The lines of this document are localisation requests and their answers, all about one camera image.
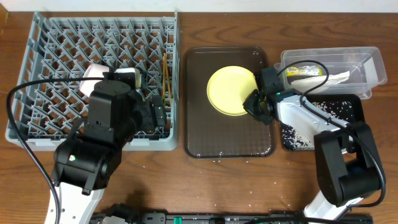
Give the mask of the yellow snack wrapper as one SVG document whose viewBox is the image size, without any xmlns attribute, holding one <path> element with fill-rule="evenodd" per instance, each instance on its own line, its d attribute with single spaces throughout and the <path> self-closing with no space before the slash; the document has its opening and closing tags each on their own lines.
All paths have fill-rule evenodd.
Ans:
<svg viewBox="0 0 398 224">
<path fill-rule="evenodd" d="M 316 65 L 303 66 L 303 67 L 289 67 L 285 71 L 285 74 L 287 77 L 294 77 L 294 76 L 316 77 L 323 75 L 321 68 Z"/>
</svg>

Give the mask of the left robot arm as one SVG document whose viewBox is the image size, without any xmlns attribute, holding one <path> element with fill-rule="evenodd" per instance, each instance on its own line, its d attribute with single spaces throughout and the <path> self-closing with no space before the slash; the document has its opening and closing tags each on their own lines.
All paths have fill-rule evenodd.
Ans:
<svg viewBox="0 0 398 224">
<path fill-rule="evenodd" d="M 143 101 L 132 83 L 95 84 L 88 117 L 55 150 L 52 178 L 57 196 L 50 199 L 46 223 L 88 223 L 109 179 L 121 163 L 123 147 L 139 131 L 166 125 L 164 102 Z"/>
</svg>

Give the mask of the pile of rice and nuts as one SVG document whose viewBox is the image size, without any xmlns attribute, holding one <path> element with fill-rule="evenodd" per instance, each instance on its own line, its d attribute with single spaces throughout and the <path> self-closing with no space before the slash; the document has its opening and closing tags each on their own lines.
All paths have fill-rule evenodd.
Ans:
<svg viewBox="0 0 398 224">
<path fill-rule="evenodd" d="M 280 123 L 280 133 L 283 147 L 288 151 L 313 151 L 314 145 L 293 127 Z"/>
</svg>

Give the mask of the dark brown serving tray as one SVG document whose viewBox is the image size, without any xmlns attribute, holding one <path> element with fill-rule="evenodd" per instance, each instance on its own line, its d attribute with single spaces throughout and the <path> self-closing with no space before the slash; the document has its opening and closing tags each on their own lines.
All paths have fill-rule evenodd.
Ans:
<svg viewBox="0 0 398 224">
<path fill-rule="evenodd" d="M 275 126 L 248 114 L 228 116 L 208 100 L 206 86 L 218 69 L 237 65 L 252 72 L 268 64 L 257 46 L 198 47 L 184 55 L 184 149 L 197 159 L 267 157 L 274 153 Z"/>
</svg>

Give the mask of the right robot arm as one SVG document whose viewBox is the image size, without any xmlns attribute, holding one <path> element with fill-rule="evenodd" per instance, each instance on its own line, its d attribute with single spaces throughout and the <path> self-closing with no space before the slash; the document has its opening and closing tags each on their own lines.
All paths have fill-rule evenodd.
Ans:
<svg viewBox="0 0 398 224">
<path fill-rule="evenodd" d="M 312 142 L 319 193 L 303 210 L 302 223 L 338 223 L 361 201 L 379 192 L 367 207 L 379 205 L 386 195 L 386 176 L 371 128 L 362 121 L 336 119 L 295 90 L 261 93 L 253 90 L 243 108 L 254 119 L 276 120 L 295 128 Z"/>
</svg>

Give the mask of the yellow round plate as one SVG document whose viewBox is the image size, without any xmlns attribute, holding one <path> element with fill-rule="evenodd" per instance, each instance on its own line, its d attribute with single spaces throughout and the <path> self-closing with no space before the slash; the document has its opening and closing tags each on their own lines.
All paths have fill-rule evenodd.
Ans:
<svg viewBox="0 0 398 224">
<path fill-rule="evenodd" d="M 228 116 L 242 116 L 248 112 L 243 103 L 257 89 L 252 71 L 240 66 L 217 70 L 208 80 L 206 94 L 211 105 Z"/>
</svg>

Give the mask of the clear plastic waste bin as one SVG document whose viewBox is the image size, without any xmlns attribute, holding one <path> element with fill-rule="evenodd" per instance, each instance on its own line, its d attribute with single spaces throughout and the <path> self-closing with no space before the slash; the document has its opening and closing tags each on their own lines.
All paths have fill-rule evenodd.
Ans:
<svg viewBox="0 0 398 224">
<path fill-rule="evenodd" d="M 316 65 L 323 75 L 337 75 L 350 72 L 349 79 L 318 95 L 354 94 L 362 100 L 372 96 L 372 89 L 387 82 L 384 62 L 377 47 L 335 47 L 320 49 L 285 50 L 281 53 L 280 62 L 274 67 L 281 71 L 286 66 L 303 67 Z M 287 77 L 285 71 L 280 79 L 286 89 L 292 88 L 292 81 L 310 76 Z"/>
</svg>

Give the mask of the crumpled white paper napkin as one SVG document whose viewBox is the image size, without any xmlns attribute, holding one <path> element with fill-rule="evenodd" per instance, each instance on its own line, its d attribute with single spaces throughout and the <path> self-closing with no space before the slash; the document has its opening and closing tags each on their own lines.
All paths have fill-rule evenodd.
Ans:
<svg viewBox="0 0 398 224">
<path fill-rule="evenodd" d="M 347 81 L 349 79 L 349 75 L 350 75 L 350 72 L 343 72 L 343 73 L 340 73 L 337 75 L 330 75 L 325 84 L 323 84 L 321 87 L 314 89 L 313 91 L 310 92 L 310 94 L 316 94 L 316 93 L 321 93 L 321 92 L 327 91 L 327 89 L 329 89 L 329 87 L 336 86 L 336 85 L 340 84 L 341 82 Z M 324 81 L 325 81 L 325 75 L 317 76 L 317 77 L 301 78 L 301 79 L 292 81 L 290 85 L 292 86 L 292 88 L 303 93 L 303 92 L 321 84 Z"/>
</svg>

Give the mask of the black food waste tray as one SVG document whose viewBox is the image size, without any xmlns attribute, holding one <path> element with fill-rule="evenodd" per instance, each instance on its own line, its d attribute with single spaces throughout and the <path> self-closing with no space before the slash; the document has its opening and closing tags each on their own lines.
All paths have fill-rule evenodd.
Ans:
<svg viewBox="0 0 398 224">
<path fill-rule="evenodd" d="M 357 95 L 308 95 L 307 100 L 337 119 L 349 123 L 365 122 L 361 99 Z"/>
</svg>

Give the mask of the grey dishwasher rack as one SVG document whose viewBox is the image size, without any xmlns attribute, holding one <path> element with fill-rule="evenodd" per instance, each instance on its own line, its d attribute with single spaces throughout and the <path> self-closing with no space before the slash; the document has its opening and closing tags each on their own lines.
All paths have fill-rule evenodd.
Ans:
<svg viewBox="0 0 398 224">
<path fill-rule="evenodd" d="M 138 132 L 127 151 L 171 151 L 178 144 L 180 21 L 172 17 L 51 17 L 36 12 L 18 78 L 25 84 L 12 99 L 16 128 L 6 139 L 18 144 L 21 133 L 33 151 L 53 151 L 73 124 L 88 114 L 78 79 L 100 64 L 112 70 L 140 70 L 144 101 L 162 97 L 162 56 L 166 53 L 172 105 L 166 84 L 167 124 Z"/>
</svg>

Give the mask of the black rail at table edge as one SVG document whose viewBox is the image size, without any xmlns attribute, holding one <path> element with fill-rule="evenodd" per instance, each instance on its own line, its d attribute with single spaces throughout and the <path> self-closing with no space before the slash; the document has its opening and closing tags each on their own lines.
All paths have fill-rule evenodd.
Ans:
<svg viewBox="0 0 398 224">
<path fill-rule="evenodd" d="M 309 223 L 301 213 L 275 212 L 262 215 L 237 214 L 171 214 L 165 211 L 140 213 L 123 203 L 112 205 L 106 212 L 93 215 L 89 224 L 245 224 L 245 223 Z"/>
</svg>

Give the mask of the light blue bowl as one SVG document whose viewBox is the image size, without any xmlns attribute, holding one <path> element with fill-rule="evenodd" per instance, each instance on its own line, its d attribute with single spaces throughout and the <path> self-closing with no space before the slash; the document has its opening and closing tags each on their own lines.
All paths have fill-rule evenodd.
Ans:
<svg viewBox="0 0 398 224">
<path fill-rule="evenodd" d="M 141 88 L 141 72 L 137 68 L 118 68 L 116 69 L 116 78 L 121 82 L 128 84 L 133 90 Z"/>
</svg>

